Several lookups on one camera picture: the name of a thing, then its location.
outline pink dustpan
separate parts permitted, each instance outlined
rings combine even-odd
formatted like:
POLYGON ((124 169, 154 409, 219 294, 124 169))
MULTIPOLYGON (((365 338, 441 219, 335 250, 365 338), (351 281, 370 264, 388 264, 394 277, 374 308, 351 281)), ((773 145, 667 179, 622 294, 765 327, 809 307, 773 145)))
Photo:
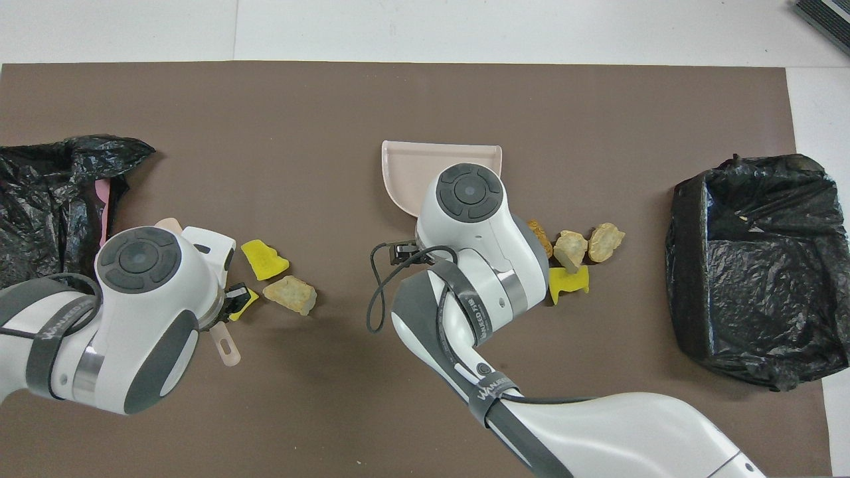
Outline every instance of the pink dustpan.
POLYGON ((502 173, 502 147, 439 145, 384 141, 381 145, 383 184, 395 205, 419 217, 428 184, 444 169, 459 162, 480 164, 502 173))

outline black strap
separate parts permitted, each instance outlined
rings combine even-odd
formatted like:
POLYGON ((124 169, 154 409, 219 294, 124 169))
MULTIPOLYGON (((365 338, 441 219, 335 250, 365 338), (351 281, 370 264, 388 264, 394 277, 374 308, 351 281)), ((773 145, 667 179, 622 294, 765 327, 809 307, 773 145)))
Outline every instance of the black strap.
POLYGON ((483 344, 492 337, 493 323, 490 321, 490 315, 487 314, 487 307, 463 271, 455 263, 447 260, 439 261, 429 270, 442 279, 449 286, 451 293, 457 297, 457 303, 461 305, 469 326, 473 329, 475 346, 483 344))
POLYGON ((519 390, 519 387, 507 375, 497 371, 486 374, 476 386, 478 389, 469 396, 469 412, 483 427, 489 428, 486 420, 487 412, 506 390, 519 390))
POLYGON ((51 279, 30 279, 0 291, 0 327, 41 299, 74 289, 51 279))
POLYGON ((94 308, 90 295, 78 297, 65 304, 44 324, 32 340, 30 355, 26 359, 26 386, 30 392, 45 398, 62 398, 54 395, 50 388, 53 366, 65 332, 82 316, 94 308))

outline black cable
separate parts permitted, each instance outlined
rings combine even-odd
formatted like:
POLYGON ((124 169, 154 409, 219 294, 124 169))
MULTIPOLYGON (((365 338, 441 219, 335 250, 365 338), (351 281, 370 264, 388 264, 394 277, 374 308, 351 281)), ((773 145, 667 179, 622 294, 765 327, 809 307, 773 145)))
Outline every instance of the black cable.
POLYGON ((455 252, 454 249, 452 249, 448 246, 434 246, 432 248, 425 248, 425 249, 411 255, 409 258, 407 258, 407 260, 405 260, 405 262, 402 262, 401 264, 398 265, 398 267, 395 268, 395 270, 390 272, 389 276, 387 276, 386 279, 381 281, 380 280, 381 277, 377 273, 377 267, 375 267, 374 258, 375 258, 375 252, 378 249, 380 249, 380 248, 382 248, 386 245, 387 244, 382 243, 382 244, 378 244, 377 246, 375 246, 375 248, 372 249, 372 254, 370 256, 371 261, 372 261, 372 271, 375 273, 375 278, 378 280, 377 289, 375 289, 375 293, 372 294, 372 298, 369 301, 369 308, 366 310, 366 330, 368 330, 370 333, 381 332, 381 329, 383 328, 383 321, 387 316, 387 305, 386 305, 386 301, 384 300, 384 296, 383 296, 383 288, 386 287, 387 284, 389 284, 389 282, 392 281, 393 278, 396 277, 399 274, 399 272, 401 272, 403 269, 405 269, 407 267, 410 267, 412 264, 414 264, 417 260, 421 259, 426 254, 432 253, 434 251, 446 251, 451 256, 451 260, 454 261, 455 264, 457 264, 457 253, 455 252), (372 325, 371 325, 371 310, 372 310, 372 307, 375 305, 375 300, 377 299, 378 295, 381 296, 381 321, 377 324, 377 327, 372 327, 372 325))
POLYGON ((564 403, 579 403, 582 401, 593 400, 596 396, 572 396, 567 398, 529 398, 527 396, 517 396, 511 394, 502 394, 501 398, 517 403, 530 403, 532 405, 563 405, 564 403))
POLYGON ((388 244, 386 242, 381 242, 380 244, 375 246, 375 248, 373 248, 372 252, 369 254, 369 263, 372 267, 372 274, 375 275, 375 281, 377 282, 377 286, 381 291, 381 323, 378 324, 377 329, 373 330, 371 327, 371 307, 369 308, 369 311, 366 312, 366 328, 369 330, 370 333, 378 333, 381 330, 381 327, 383 327, 383 317, 387 313, 387 300, 384 297, 383 288, 381 287, 381 275, 378 274, 377 266, 375 265, 375 253, 381 250, 381 248, 385 248, 387 246, 388 244))
POLYGON ((33 340, 36 337, 35 333, 23 332, 21 330, 14 330, 12 328, 6 328, 6 327, 0 327, 0 334, 11 335, 13 337, 21 337, 23 339, 29 339, 29 340, 33 340))
MULTIPOLYGON (((98 285, 98 283, 95 282, 91 277, 84 276, 82 274, 76 274, 76 273, 73 273, 73 272, 60 272, 58 274, 51 274, 50 276, 45 276, 44 278, 45 279, 52 279, 54 281, 58 281, 59 279, 62 279, 62 278, 74 279, 74 280, 77 280, 77 281, 80 281, 80 282, 84 282, 90 289, 92 289, 92 292, 94 293, 94 306, 91 309, 91 311, 88 312, 88 314, 86 315, 86 318, 84 318, 80 321, 77 321, 77 323, 75 323, 67 331, 65 331, 65 334, 63 335, 63 337, 67 337, 68 335, 79 332, 83 327, 86 327, 94 319, 94 317, 98 314, 98 311, 100 310, 100 306, 101 306, 101 304, 103 304, 103 291, 101 290, 100 285, 98 285)), ((29 339, 29 340, 33 340, 36 337, 35 333, 24 332, 24 331, 21 331, 21 330, 14 330, 14 329, 11 329, 11 328, 6 328, 6 327, 0 327, 0 334, 11 335, 13 337, 21 337, 23 339, 29 339)))

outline bread piece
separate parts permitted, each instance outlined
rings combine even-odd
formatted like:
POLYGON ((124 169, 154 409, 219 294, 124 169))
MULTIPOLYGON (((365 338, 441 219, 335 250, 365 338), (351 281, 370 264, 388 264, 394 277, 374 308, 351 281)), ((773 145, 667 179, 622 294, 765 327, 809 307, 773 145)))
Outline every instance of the bread piece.
POLYGON ((316 304, 316 290, 295 276, 286 276, 263 289, 268 300, 274 300, 289 310, 306 316, 316 304))
POLYGON ((620 246, 625 236, 625 232, 617 229, 617 226, 610 222, 600 224, 590 235, 590 248, 587 255, 593 262, 607 260, 614 253, 614 249, 620 246))
POLYGON ((587 240, 578 232, 562 230, 561 237, 555 242, 555 259, 569 272, 575 274, 581 267, 581 261, 587 252, 587 240))
POLYGON ((537 236, 537 240, 540 241, 543 248, 546 249, 546 257, 552 257, 552 243, 549 242, 549 238, 546 237, 546 232, 540 224, 532 219, 529 221, 529 227, 534 231, 534 235, 537 236))

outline pink object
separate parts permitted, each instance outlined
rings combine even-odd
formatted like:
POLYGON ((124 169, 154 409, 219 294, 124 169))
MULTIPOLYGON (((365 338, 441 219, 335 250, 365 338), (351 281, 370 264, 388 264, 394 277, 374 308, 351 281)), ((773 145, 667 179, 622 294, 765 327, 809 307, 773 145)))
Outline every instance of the pink object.
POLYGON ((383 185, 395 205, 419 217, 422 199, 431 181, 449 166, 471 162, 502 174, 502 147, 488 145, 440 145, 384 141, 381 144, 383 185))
POLYGON ((106 242, 106 225, 109 224, 109 192, 110 179, 98 179, 94 181, 94 192, 98 199, 104 202, 104 212, 100 215, 100 246, 106 242))

